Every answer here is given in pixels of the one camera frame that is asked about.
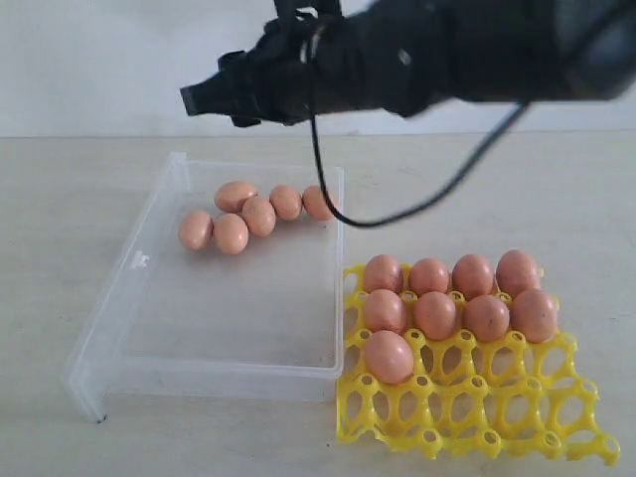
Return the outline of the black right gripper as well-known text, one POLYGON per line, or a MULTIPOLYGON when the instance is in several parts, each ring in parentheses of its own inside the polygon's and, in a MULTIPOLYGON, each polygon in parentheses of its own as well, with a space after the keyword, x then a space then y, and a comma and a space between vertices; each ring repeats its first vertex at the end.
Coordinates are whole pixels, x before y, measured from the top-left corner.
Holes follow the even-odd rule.
POLYGON ((287 25, 279 18, 267 21, 250 50, 219 58, 219 74, 180 88, 187 115, 223 115, 236 127, 292 125, 309 118, 310 97, 314 111, 326 114, 328 87, 310 73, 309 58, 327 20, 296 14, 287 25))

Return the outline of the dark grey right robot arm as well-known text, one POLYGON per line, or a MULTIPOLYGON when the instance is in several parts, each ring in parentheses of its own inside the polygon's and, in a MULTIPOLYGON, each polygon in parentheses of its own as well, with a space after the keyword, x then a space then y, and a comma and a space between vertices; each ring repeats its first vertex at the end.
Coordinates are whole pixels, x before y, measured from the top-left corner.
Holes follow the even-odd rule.
POLYGON ((635 79, 631 1, 279 1, 249 51, 184 86, 191 116, 238 127, 382 109, 403 118, 449 99, 600 101, 635 79))

